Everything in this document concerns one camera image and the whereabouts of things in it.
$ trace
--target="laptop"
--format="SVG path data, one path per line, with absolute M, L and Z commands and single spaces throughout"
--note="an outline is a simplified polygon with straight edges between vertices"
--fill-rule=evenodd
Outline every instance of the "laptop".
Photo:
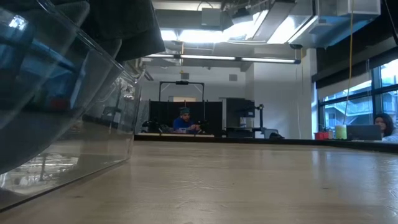
M 381 130 L 378 125 L 347 125 L 349 140 L 381 140 Z

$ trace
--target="wooden table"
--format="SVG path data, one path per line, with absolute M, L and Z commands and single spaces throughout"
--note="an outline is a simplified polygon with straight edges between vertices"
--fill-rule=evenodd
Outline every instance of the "wooden table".
M 398 157 L 319 146 L 138 142 L 129 163 L 2 224 L 398 223 Z

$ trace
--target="dark hair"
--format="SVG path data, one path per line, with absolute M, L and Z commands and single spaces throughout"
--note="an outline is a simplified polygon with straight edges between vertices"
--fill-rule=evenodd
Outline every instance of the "dark hair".
M 390 115 L 386 113 L 378 114 L 374 118 L 374 122 L 376 122 L 377 118 L 382 118 L 384 123 L 386 124 L 386 129 L 384 130 L 384 137 L 390 136 L 392 134 L 392 131 L 395 129 L 394 122 L 392 122 L 392 118 L 390 117 Z
M 180 115 L 189 114 L 190 110 L 187 107 L 180 108 Z

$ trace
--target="white wall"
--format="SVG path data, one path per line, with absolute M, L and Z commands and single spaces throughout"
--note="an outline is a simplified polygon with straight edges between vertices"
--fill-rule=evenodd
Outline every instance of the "white wall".
M 315 54 L 309 50 L 301 65 L 254 64 L 253 95 L 256 105 L 264 105 L 264 127 L 278 129 L 285 138 L 312 139 L 316 127 L 313 118 L 317 118 L 317 111 L 313 111 L 317 108 L 315 86 L 311 83 L 316 73 Z M 259 112 L 255 125 L 259 126 Z
M 247 100 L 254 100 L 254 63 L 246 71 L 245 96 Z
M 154 81 L 143 80 L 141 98 L 143 100 L 159 99 L 160 81 L 180 81 L 180 67 L 148 67 L 147 71 Z M 205 83 L 205 100 L 219 101 L 220 98 L 244 98 L 245 97 L 245 73 L 239 68 L 211 68 L 184 67 L 184 72 L 190 74 L 190 82 Z M 229 74 L 237 74 L 236 82 L 229 81 Z M 201 100 L 201 85 L 175 85 L 166 83 L 162 85 L 162 101 L 167 101 L 170 96 L 189 96 Z

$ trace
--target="yellow cup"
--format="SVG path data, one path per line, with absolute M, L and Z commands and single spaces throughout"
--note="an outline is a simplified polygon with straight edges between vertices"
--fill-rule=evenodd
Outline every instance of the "yellow cup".
M 336 125 L 336 139 L 347 139 L 347 125 Z

